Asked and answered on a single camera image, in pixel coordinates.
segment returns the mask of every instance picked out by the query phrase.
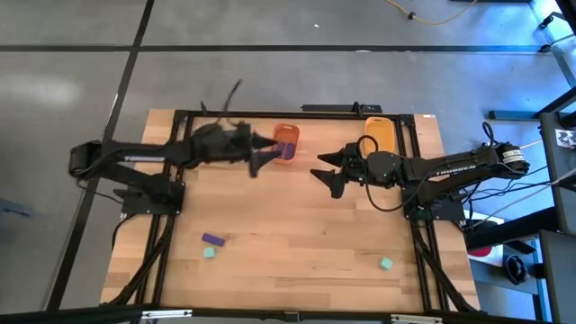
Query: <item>purple block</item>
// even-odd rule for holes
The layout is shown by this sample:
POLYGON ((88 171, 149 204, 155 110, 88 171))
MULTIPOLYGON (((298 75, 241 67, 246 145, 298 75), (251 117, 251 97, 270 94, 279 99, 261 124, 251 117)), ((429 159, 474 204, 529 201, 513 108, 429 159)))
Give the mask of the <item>purple block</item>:
POLYGON ((203 240, 204 242, 208 242, 208 243, 210 243, 210 244, 213 244, 213 245, 219 246, 219 247, 223 247, 223 246, 224 246, 224 242, 226 242, 226 241, 224 240, 224 238, 217 238, 217 237, 215 237, 215 236, 213 236, 213 235, 210 235, 210 234, 208 234, 208 233, 202 234, 202 240, 203 240))

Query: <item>white sticker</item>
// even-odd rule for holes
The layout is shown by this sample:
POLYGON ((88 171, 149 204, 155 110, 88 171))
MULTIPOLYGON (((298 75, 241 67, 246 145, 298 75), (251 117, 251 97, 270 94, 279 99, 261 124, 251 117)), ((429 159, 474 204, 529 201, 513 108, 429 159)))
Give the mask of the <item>white sticker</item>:
POLYGON ((525 161, 525 160, 524 160, 524 157, 522 157, 522 156, 514 156, 514 157, 506 157, 506 158, 502 159, 502 161, 505 164, 508 164, 510 162, 525 161))
POLYGON ((514 150, 511 150, 508 152, 504 152, 504 153, 502 153, 502 155, 504 156, 504 158, 507 158, 507 157, 511 157, 511 156, 515 156, 515 155, 522 155, 522 151, 519 149, 514 149, 514 150))
POLYGON ((576 131, 556 130, 556 145, 571 149, 576 145, 576 131))
POLYGON ((165 157, 124 157, 126 162, 163 162, 165 157))

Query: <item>yellow cable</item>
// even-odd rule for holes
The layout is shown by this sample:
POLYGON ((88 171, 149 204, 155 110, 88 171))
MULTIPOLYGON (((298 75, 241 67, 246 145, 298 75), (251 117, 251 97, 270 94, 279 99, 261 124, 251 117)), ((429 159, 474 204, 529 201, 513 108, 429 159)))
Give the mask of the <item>yellow cable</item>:
MULTIPOLYGON (((385 0, 385 1, 386 1, 387 3, 389 3, 390 5, 395 6, 396 8, 398 8, 398 10, 402 11, 403 13, 405 13, 405 14, 407 14, 407 15, 410 15, 410 12, 409 12, 408 10, 402 8, 401 5, 396 4, 396 3, 393 2, 392 0, 385 0)), ((442 21, 442 22, 427 22, 427 21, 425 21, 425 20, 422 20, 422 19, 418 18, 415 14, 414 14, 414 16, 412 17, 412 19, 414 19, 415 21, 417 21, 417 22, 419 22, 419 23, 424 23, 424 24, 429 25, 429 26, 438 26, 438 25, 441 25, 441 24, 443 24, 443 23, 448 23, 448 22, 452 21, 453 19, 457 18, 457 17, 460 16, 461 14, 465 13, 466 10, 470 9, 470 8, 471 8, 473 5, 475 5, 477 2, 478 2, 478 0, 474 0, 474 1, 470 2, 470 4, 468 4, 460 13, 458 13, 458 14, 456 14, 456 15, 454 15, 454 16, 452 16, 452 17, 450 17, 450 18, 448 18, 448 19, 446 19, 446 20, 444 20, 444 21, 442 21)))

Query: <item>white label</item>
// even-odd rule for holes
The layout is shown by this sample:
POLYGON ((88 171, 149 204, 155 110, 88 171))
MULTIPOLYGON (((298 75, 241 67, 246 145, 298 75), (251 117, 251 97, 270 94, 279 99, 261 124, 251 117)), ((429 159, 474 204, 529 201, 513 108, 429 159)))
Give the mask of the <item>white label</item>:
POLYGON ((504 156, 504 158, 511 157, 511 156, 515 156, 515 155, 520 155, 520 156, 521 156, 521 155, 522 155, 522 151, 519 150, 519 149, 514 149, 514 150, 511 150, 511 151, 508 151, 508 152, 504 152, 504 153, 502 153, 502 155, 504 156))
POLYGON ((510 162, 524 161, 524 157, 522 157, 522 156, 506 157, 506 158, 502 159, 502 161, 505 164, 508 164, 510 162))
POLYGON ((571 149, 576 145, 576 131, 556 130, 556 145, 571 149))
POLYGON ((124 157, 125 162, 164 162, 165 157, 124 157))
POLYGON ((476 168, 476 166, 457 167, 457 168, 450 169, 450 170, 446 170, 446 171, 438 171, 438 172, 436 172, 436 175, 437 175, 437 176, 449 175, 449 174, 452 174, 452 173, 454 173, 454 172, 472 170, 472 169, 474 169, 474 168, 476 168))

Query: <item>black bracket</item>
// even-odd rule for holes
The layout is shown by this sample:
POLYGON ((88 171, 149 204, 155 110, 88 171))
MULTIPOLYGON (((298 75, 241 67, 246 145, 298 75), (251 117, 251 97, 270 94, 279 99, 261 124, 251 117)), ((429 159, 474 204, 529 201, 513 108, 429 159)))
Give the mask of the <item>black bracket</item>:
MULTIPOLYGON (((402 188, 402 200, 408 200, 414 190, 415 185, 402 188)), ((418 199, 413 199, 404 206, 404 215, 410 221, 461 221, 465 218, 461 201, 451 195, 436 199, 434 204, 427 208, 419 206, 418 199)))
MULTIPOLYGON (((151 175, 165 177, 169 182, 167 175, 151 175)), ((164 204, 152 199, 141 188, 129 185, 126 190, 114 189, 113 192, 124 200, 121 212, 128 215, 150 214, 150 215, 178 215, 182 210, 184 192, 186 183, 169 182, 172 194, 170 204, 164 204)))

